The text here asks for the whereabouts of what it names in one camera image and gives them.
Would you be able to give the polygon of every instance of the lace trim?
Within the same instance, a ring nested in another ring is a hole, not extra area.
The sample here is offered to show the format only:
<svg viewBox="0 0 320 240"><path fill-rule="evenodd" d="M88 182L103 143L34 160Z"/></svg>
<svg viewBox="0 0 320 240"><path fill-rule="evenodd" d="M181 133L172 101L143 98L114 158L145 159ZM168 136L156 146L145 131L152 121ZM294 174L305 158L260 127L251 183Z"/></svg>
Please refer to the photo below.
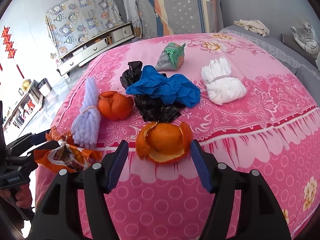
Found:
<svg viewBox="0 0 320 240"><path fill-rule="evenodd" d="M268 52L270 55L274 56L276 59L286 62L288 63L288 65L292 68L299 68L299 67L303 67L305 69L307 69L309 72L311 72L318 80L320 80L320 77L318 76L318 74L313 71L310 70L306 65L304 64L300 64L298 61L296 61L293 57L288 56L286 53L284 53L282 50L278 49L277 47L259 40L255 37L249 36L247 34L244 33L240 33L240 32L236 32L236 31L232 31L232 30L226 30L223 29L221 31L219 31L219 33L234 33L237 34L251 42L253 42L254 44L258 45L259 47L261 47L262 49L264 49L266 52Z"/></svg>

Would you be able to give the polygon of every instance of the orange snack wrapper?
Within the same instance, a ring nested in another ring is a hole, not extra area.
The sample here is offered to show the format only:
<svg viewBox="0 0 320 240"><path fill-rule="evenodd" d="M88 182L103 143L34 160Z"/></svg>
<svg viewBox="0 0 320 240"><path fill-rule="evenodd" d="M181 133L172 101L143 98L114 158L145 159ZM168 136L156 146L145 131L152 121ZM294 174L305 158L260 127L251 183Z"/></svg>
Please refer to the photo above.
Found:
<svg viewBox="0 0 320 240"><path fill-rule="evenodd" d="M56 127L52 127L49 134L45 135L48 141L55 140L60 147L52 150L35 150L36 163L42 164L49 170L58 173L61 169L69 172L86 170L91 166L90 158L100 160L102 152L84 149L73 145L71 131L60 135Z"/></svg>

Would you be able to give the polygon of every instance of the screw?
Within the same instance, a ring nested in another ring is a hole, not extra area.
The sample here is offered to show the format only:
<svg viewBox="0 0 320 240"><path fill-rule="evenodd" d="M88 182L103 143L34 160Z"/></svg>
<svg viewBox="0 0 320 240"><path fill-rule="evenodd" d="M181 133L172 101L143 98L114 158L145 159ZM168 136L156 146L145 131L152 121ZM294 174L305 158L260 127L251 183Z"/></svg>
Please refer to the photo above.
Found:
<svg viewBox="0 0 320 240"><path fill-rule="evenodd" d="M252 173L253 176L259 176L260 175L260 172L258 170L252 170L251 173Z"/></svg>
<svg viewBox="0 0 320 240"><path fill-rule="evenodd" d="M67 171L66 169L62 169L62 170L59 171L59 174L60 174L61 176L63 176L63 175L66 175L67 172L68 172L68 171Z"/></svg>
<svg viewBox="0 0 320 240"><path fill-rule="evenodd" d="M93 168L94 170L100 169L100 168L101 168L101 163L95 163L95 164L93 164L93 165L92 165L92 168Z"/></svg>
<svg viewBox="0 0 320 240"><path fill-rule="evenodd" d="M218 163L218 168L219 168L220 170L224 170L224 169L227 168L227 165L224 164L224 163Z"/></svg>

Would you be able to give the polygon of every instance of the drawer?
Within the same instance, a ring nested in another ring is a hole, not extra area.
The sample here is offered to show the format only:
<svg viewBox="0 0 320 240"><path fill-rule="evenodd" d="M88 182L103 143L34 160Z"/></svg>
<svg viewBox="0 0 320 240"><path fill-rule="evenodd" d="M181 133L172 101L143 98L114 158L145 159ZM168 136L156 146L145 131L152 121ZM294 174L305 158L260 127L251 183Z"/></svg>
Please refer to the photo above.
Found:
<svg viewBox="0 0 320 240"><path fill-rule="evenodd" d="M103 39L84 49L81 54L83 55L84 59L86 59L106 47L108 47L107 39Z"/></svg>
<svg viewBox="0 0 320 240"><path fill-rule="evenodd" d="M123 36L125 38L131 36L132 35L131 25L128 25L128 26L122 28L122 32L123 32Z"/></svg>
<svg viewBox="0 0 320 240"><path fill-rule="evenodd" d="M112 37L113 37L115 42L123 40L124 39L124 35L123 35L122 29L118 29L118 30L112 32Z"/></svg>
<svg viewBox="0 0 320 240"><path fill-rule="evenodd" d="M61 66L58 67L60 70L60 74L63 76L65 73L69 72L72 68L79 65L84 61L84 57L81 53L73 56L71 59L68 59L66 62L64 62Z"/></svg>

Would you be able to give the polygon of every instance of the peeled orange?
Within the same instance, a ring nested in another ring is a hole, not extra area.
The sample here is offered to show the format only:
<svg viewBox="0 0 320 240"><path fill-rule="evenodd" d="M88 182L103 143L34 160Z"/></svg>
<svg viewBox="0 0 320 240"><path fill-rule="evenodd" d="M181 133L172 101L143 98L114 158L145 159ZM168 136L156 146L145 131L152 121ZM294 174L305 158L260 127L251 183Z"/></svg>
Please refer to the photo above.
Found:
<svg viewBox="0 0 320 240"><path fill-rule="evenodd" d="M180 126L151 122L139 132L136 152L139 158L156 164L174 163L189 152L192 138L191 128L185 122Z"/></svg>
<svg viewBox="0 0 320 240"><path fill-rule="evenodd" d="M101 115L111 121L125 120L133 109L132 97L126 97L116 91L108 91L99 95L98 110Z"/></svg>

